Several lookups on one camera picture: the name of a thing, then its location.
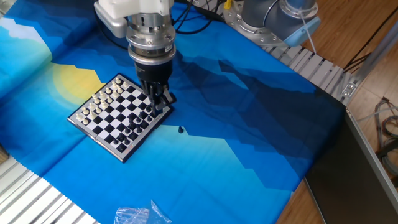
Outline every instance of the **black and white checkered squares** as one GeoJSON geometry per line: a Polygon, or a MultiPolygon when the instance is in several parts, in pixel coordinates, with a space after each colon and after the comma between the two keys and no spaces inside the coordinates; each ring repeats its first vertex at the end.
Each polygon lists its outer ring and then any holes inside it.
{"type": "Polygon", "coordinates": [[[98,110],[100,113],[97,113],[93,109],[96,113],[95,118],[90,114],[84,115],[82,109],[79,108],[68,120],[124,162],[156,128],[155,125],[171,113],[171,109],[165,107],[162,113],[152,115],[150,101],[142,90],[121,75],[116,78],[113,80],[115,83],[107,83],[94,98],[90,98],[82,105],[88,107],[95,98],[105,100],[108,104],[106,108],[96,100],[95,105],[101,111],[98,110]],[[118,89],[120,93],[113,94],[113,91],[118,89]]]}

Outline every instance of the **cable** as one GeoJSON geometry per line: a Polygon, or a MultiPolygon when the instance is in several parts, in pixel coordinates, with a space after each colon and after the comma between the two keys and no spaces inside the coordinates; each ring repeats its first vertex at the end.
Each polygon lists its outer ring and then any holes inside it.
{"type": "Polygon", "coordinates": [[[201,18],[201,17],[203,17],[203,16],[205,16],[205,15],[195,16],[195,17],[192,17],[192,18],[186,19],[185,21],[190,21],[190,20],[193,20],[193,19],[198,19],[198,18],[201,18]]]}
{"type": "Polygon", "coordinates": [[[305,30],[307,31],[308,38],[310,39],[311,46],[312,46],[312,50],[313,50],[313,52],[316,54],[316,53],[317,53],[317,50],[315,50],[315,45],[313,44],[310,31],[308,31],[308,27],[307,27],[307,24],[305,23],[304,16],[303,16],[303,14],[302,14],[302,12],[301,12],[301,8],[300,8],[300,12],[299,12],[299,13],[300,13],[301,19],[303,20],[304,28],[305,28],[305,30]]]}
{"type": "Polygon", "coordinates": [[[365,49],[365,47],[367,45],[369,45],[369,43],[373,40],[373,38],[376,36],[376,34],[381,30],[381,28],[387,23],[388,20],[391,19],[391,17],[398,11],[398,7],[396,7],[393,12],[391,14],[389,14],[389,16],[383,21],[383,23],[377,28],[377,30],[373,33],[373,35],[371,36],[371,38],[369,38],[369,40],[362,46],[362,48],[359,50],[358,53],[356,53],[356,55],[348,62],[348,64],[345,66],[344,70],[346,70],[350,65],[352,65],[354,62],[353,60],[358,57],[358,55],[365,49]]]}
{"type": "Polygon", "coordinates": [[[377,136],[379,140],[379,147],[380,150],[377,152],[378,158],[382,161],[384,167],[394,176],[398,176],[398,167],[391,162],[388,153],[397,149],[398,148],[398,135],[392,134],[389,130],[386,128],[386,124],[390,121],[398,121],[398,116],[394,114],[394,111],[391,107],[395,107],[392,103],[387,98],[381,99],[381,101],[376,105],[376,108],[374,109],[375,112],[380,111],[380,107],[383,104],[387,104],[390,106],[388,108],[391,110],[393,116],[388,117],[385,119],[383,122],[380,122],[380,117],[379,114],[376,115],[376,126],[377,126],[377,136]],[[383,133],[385,135],[390,136],[386,141],[383,141],[383,133]]]}
{"type": "MultiPolygon", "coordinates": [[[[174,0],[174,2],[178,2],[178,3],[186,4],[186,5],[189,4],[189,1],[187,1],[187,0],[174,0]]],[[[223,2],[226,2],[226,0],[220,0],[220,5],[223,2]]],[[[193,7],[195,8],[196,12],[206,16],[207,19],[213,19],[214,21],[225,22],[222,14],[219,15],[216,12],[213,12],[210,10],[210,4],[209,4],[209,10],[201,8],[201,7],[197,7],[194,4],[193,4],[193,7]]]]}
{"type": "Polygon", "coordinates": [[[115,41],[113,41],[113,40],[112,40],[110,37],[108,37],[108,36],[105,34],[105,32],[102,30],[102,27],[101,27],[101,24],[100,24],[100,19],[98,18],[97,13],[95,12],[95,8],[94,8],[94,3],[95,3],[95,2],[96,2],[96,0],[93,0],[93,12],[94,12],[95,21],[97,22],[97,26],[98,26],[99,31],[101,31],[101,33],[104,35],[104,37],[107,38],[107,40],[110,41],[112,44],[114,44],[114,45],[120,47],[121,49],[128,50],[127,47],[122,46],[122,45],[116,43],[115,41]]]}
{"type": "Polygon", "coordinates": [[[186,9],[186,11],[185,11],[184,18],[182,19],[180,25],[176,28],[175,31],[178,31],[178,30],[181,28],[182,24],[183,24],[183,23],[185,22],[185,20],[187,19],[187,16],[188,16],[188,14],[189,14],[189,10],[190,10],[191,7],[192,7],[192,2],[193,2],[193,0],[191,0],[191,1],[189,2],[189,5],[188,5],[188,7],[187,7],[187,9],[186,9]]]}
{"type": "Polygon", "coordinates": [[[182,11],[181,15],[177,18],[177,20],[175,20],[175,22],[179,21],[181,19],[181,17],[187,12],[187,10],[188,10],[188,8],[184,9],[184,11],[182,11]]]}
{"type": "Polygon", "coordinates": [[[371,117],[373,117],[373,116],[375,116],[375,115],[377,115],[377,114],[380,114],[380,113],[383,113],[383,112],[389,111],[389,110],[398,110],[398,106],[395,106],[395,107],[393,106],[393,107],[390,107],[390,108],[386,108],[386,109],[377,111],[377,112],[375,112],[375,113],[373,113],[373,114],[370,114],[369,116],[366,116],[366,117],[364,117],[364,118],[361,118],[361,119],[357,120],[356,122],[365,121],[365,120],[367,120],[367,119],[369,119],[369,118],[371,118],[371,117]]]}
{"type": "Polygon", "coordinates": [[[390,132],[390,131],[387,129],[387,127],[386,127],[387,123],[389,123],[389,122],[391,122],[391,121],[398,121],[398,116],[390,116],[390,117],[388,117],[387,119],[385,119],[385,120],[381,123],[381,128],[382,128],[383,132],[386,133],[387,135],[390,135],[391,137],[394,137],[394,138],[398,138],[398,134],[394,134],[394,133],[390,132]]]}
{"type": "Polygon", "coordinates": [[[354,64],[353,66],[351,66],[350,68],[346,68],[344,70],[344,72],[348,72],[350,70],[352,70],[353,68],[357,67],[358,65],[361,65],[362,63],[364,63],[366,61],[366,58],[360,60],[358,63],[354,64]]]}
{"type": "Polygon", "coordinates": [[[352,63],[355,63],[355,62],[358,62],[358,61],[360,61],[360,60],[363,60],[364,58],[368,58],[370,54],[371,54],[371,53],[368,53],[367,55],[365,55],[365,56],[363,56],[363,57],[360,57],[360,58],[356,59],[356,60],[353,61],[352,63]]]}
{"type": "Polygon", "coordinates": [[[351,74],[354,74],[356,71],[358,71],[359,68],[360,68],[360,67],[355,68],[355,69],[351,72],[351,74]]]}
{"type": "MultiPolygon", "coordinates": [[[[215,12],[217,12],[219,6],[220,6],[220,1],[217,0],[217,5],[216,5],[216,8],[215,8],[215,12]]],[[[178,34],[185,34],[185,35],[198,34],[198,33],[202,32],[202,31],[204,31],[208,26],[210,26],[211,22],[213,22],[213,19],[210,19],[207,22],[206,25],[204,25],[202,28],[200,28],[198,30],[195,30],[195,31],[185,32],[185,31],[176,30],[175,32],[178,33],[178,34]]]]}
{"type": "Polygon", "coordinates": [[[206,0],[206,4],[207,4],[207,10],[210,11],[209,0],[206,0]]]}

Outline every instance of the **chessboard border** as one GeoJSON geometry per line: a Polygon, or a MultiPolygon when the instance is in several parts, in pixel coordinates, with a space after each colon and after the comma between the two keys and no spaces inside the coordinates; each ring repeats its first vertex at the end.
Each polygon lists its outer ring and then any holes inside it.
{"type": "MultiPolygon", "coordinates": [[[[101,88],[98,89],[97,92],[95,92],[95,94],[98,94],[106,85],[108,85],[112,80],[114,80],[117,76],[122,76],[123,78],[125,78],[127,81],[131,82],[135,89],[138,89],[139,91],[143,92],[142,88],[140,85],[138,85],[135,81],[131,80],[129,77],[123,75],[122,73],[118,73],[116,74],[113,78],[111,78],[107,83],[105,83],[101,88]]],[[[87,104],[90,100],[92,99],[92,97],[89,97],[84,103],[82,103],[68,118],[67,120],[74,125],[76,128],[78,128],[80,131],[82,131],[84,134],[86,134],[89,138],[91,138],[92,140],[94,140],[96,143],[98,143],[101,147],[103,147],[104,149],[106,149],[109,153],[111,153],[114,157],[116,157],[119,161],[121,161],[122,163],[125,163],[140,147],[141,145],[146,141],[146,138],[149,137],[149,135],[155,130],[157,129],[163,122],[164,120],[169,117],[170,113],[174,110],[174,108],[170,105],[166,106],[163,110],[164,112],[162,114],[160,114],[159,116],[161,116],[159,118],[159,120],[153,125],[152,128],[147,130],[146,135],[144,136],[144,138],[141,139],[141,141],[139,141],[133,148],[131,148],[131,150],[124,156],[121,157],[120,155],[117,155],[115,152],[113,152],[111,149],[108,149],[108,147],[106,145],[103,144],[103,142],[101,142],[99,139],[96,139],[97,134],[95,134],[94,132],[92,132],[91,130],[85,130],[83,127],[81,127],[80,125],[77,125],[76,122],[74,122],[72,120],[72,116],[74,116],[76,114],[76,112],[85,104],[87,104]]]]}

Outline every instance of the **white cable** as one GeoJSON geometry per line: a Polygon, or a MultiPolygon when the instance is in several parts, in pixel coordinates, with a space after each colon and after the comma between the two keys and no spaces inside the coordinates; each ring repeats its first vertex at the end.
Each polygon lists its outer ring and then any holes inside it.
{"type": "Polygon", "coordinates": [[[315,50],[315,45],[314,45],[314,44],[313,44],[313,42],[312,42],[312,38],[311,38],[311,35],[310,35],[310,31],[308,31],[307,24],[305,23],[305,20],[304,20],[304,17],[303,17],[302,11],[300,10],[300,11],[299,11],[299,13],[300,13],[300,16],[301,16],[301,20],[303,20],[303,23],[304,23],[304,28],[305,28],[305,30],[307,31],[308,38],[310,39],[310,42],[311,42],[311,45],[312,45],[313,52],[314,52],[314,53],[317,53],[317,50],[315,50]]]}
{"type": "Polygon", "coordinates": [[[364,117],[364,118],[361,118],[361,119],[357,120],[357,122],[364,121],[364,120],[369,119],[369,118],[371,118],[371,117],[373,117],[373,116],[375,116],[375,115],[377,115],[377,114],[379,114],[379,113],[382,113],[382,112],[385,112],[385,111],[389,111],[389,110],[393,110],[393,109],[397,109],[397,110],[398,110],[398,106],[380,110],[380,111],[378,111],[378,112],[376,112],[376,113],[370,114],[369,116],[366,116],[366,117],[364,117]]]}

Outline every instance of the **chessboard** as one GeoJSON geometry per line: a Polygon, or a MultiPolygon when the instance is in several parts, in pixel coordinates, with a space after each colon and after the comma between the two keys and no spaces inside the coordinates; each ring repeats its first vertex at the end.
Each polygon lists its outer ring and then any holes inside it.
{"type": "Polygon", "coordinates": [[[118,74],[68,120],[121,162],[126,162],[171,112],[169,106],[153,112],[142,89],[118,74]]]}

